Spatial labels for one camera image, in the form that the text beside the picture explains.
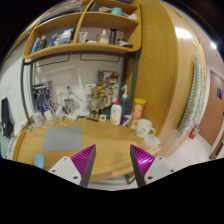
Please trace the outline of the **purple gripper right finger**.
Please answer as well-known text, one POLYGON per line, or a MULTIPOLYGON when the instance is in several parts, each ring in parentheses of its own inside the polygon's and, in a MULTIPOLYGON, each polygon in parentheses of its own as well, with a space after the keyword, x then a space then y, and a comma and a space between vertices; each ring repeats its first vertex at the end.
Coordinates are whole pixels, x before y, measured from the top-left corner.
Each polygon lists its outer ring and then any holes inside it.
POLYGON ((174 172, 164 157, 154 157, 135 145, 130 145, 130 157, 139 187, 146 186, 174 172))

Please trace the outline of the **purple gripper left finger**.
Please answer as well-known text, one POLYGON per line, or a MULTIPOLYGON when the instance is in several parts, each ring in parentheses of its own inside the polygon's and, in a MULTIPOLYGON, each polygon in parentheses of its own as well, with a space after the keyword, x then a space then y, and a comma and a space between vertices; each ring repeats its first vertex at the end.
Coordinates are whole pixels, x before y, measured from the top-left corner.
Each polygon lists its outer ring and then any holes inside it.
POLYGON ((72 157, 62 157, 49 172, 86 188, 96 157, 96 145, 91 145, 72 157))

